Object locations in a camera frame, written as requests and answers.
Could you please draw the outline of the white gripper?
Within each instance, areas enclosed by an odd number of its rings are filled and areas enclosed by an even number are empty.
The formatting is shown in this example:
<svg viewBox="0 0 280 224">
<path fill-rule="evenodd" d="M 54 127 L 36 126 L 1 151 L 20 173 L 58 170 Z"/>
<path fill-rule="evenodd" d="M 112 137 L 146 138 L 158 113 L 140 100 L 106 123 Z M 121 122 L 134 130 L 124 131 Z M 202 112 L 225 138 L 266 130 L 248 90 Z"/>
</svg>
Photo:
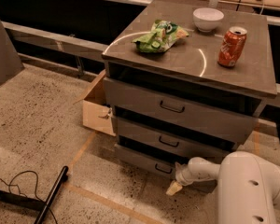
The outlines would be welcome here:
<svg viewBox="0 0 280 224">
<path fill-rule="evenodd" d="M 220 165 L 210 162 L 201 157 L 194 157 L 187 164 L 175 162 L 175 180 L 166 190 L 168 196 L 173 196 L 194 182 L 217 180 Z"/>
</svg>

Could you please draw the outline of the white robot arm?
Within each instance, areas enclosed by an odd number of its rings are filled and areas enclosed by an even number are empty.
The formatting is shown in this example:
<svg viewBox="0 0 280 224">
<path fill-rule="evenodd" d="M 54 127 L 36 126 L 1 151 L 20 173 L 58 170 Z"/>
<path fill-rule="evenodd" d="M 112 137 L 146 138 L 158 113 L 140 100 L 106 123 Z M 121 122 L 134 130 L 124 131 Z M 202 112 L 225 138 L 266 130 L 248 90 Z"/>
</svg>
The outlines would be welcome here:
<svg viewBox="0 0 280 224">
<path fill-rule="evenodd" d="M 166 193 L 175 195 L 194 182 L 217 182 L 217 224 L 277 224 L 280 166 L 252 153 L 236 151 L 215 164 L 194 157 L 175 165 Z"/>
</svg>

